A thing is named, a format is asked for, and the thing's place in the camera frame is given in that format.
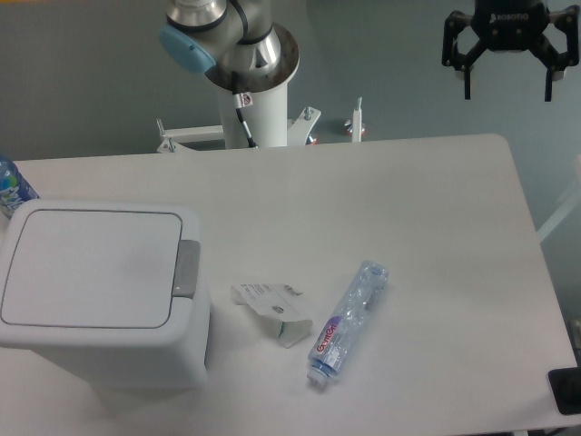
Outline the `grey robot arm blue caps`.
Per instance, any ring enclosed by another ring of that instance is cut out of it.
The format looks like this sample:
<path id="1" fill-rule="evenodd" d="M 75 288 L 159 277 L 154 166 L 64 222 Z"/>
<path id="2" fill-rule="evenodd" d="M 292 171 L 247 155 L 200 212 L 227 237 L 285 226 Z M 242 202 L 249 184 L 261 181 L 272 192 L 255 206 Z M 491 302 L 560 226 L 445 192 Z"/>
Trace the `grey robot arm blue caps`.
<path id="1" fill-rule="evenodd" d="M 552 12 L 544 1 L 477 1 L 473 15 L 452 12 L 444 24 L 442 64 L 459 74 L 471 97 L 471 69 L 489 52 L 529 52 L 552 83 L 580 62 L 580 8 Z M 223 68 L 266 79 L 286 59 L 268 1 L 171 1 L 160 31 L 165 51 L 195 74 Z"/>

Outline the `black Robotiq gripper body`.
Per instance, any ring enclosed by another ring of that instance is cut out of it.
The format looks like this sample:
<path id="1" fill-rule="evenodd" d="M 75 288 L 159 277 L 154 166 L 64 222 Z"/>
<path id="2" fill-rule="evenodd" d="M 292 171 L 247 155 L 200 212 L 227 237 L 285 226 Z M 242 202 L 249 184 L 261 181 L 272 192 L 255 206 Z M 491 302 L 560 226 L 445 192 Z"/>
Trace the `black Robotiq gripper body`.
<path id="1" fill-rule="evenodd" d="M 470 27 L 478 41 L 471 51 L 550 52 L 546 1 L 476 1 Z"/>

